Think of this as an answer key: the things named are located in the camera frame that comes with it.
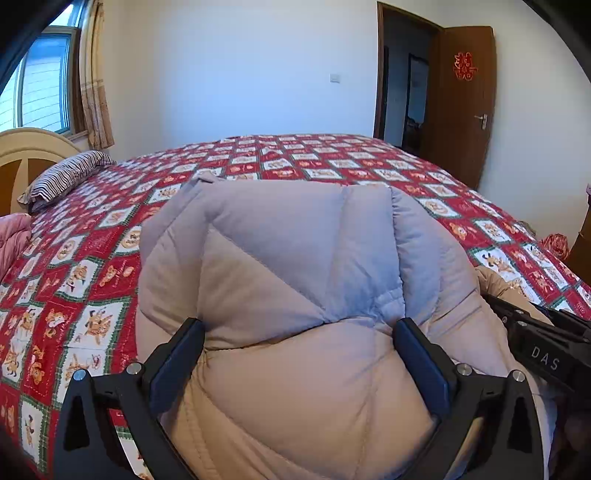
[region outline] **striped pillow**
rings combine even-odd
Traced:
[[[28,206],[29,213],[38,212],[65,197],[99,170],[111,165],[116,165],[116,162],[106,153],[96,150],[74,155],[39,175],[18,198],[18,203]]]

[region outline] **headboard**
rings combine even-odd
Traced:
[[[40,128],[0,133],[0,216],[24,212],[17,198],[44,170],[80,153],[67,138]]]

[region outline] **quilted fabric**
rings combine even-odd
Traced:
[[[591,319],[591,289],[514,218],[424,160],[356,135],[228,138],[129,160],[90,178],[33,221],[0,285],[0,422],[31,464],[51,470],[61,401],[79,366],[121,371],[137,354],[141,225],[192,176],[393,185],[532,301]],[[133,466],[141,459],[116,418]]]
[[[136,317],[144,354],[150,324],[206,326],[171,429],[200,479],[396,478],[435,425],[392,347],[404,316],[480,372],[521,368],[461,246],[400,190],[216,180],[144,223]]]

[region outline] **beige curtain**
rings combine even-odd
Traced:
[[[102,77],[100,37],[104,22],[102,0],[90,0],[84,11],[80,37],[80,90],[88,142],[95,150],[115,143]]]

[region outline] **bedspread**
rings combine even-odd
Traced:
[[[119,372],[135,358],[139,238],[204,171],[228,180],[313,180],[395,186],[534,303],[591,319],[591,289],[509,214],[447,172],[356,135],[257,135],[145,155],[92,177],[35,217],[30,246],[0,285],[0,423],[40,476],[72,374]],[[113,414],[134,469],[142,460]]]

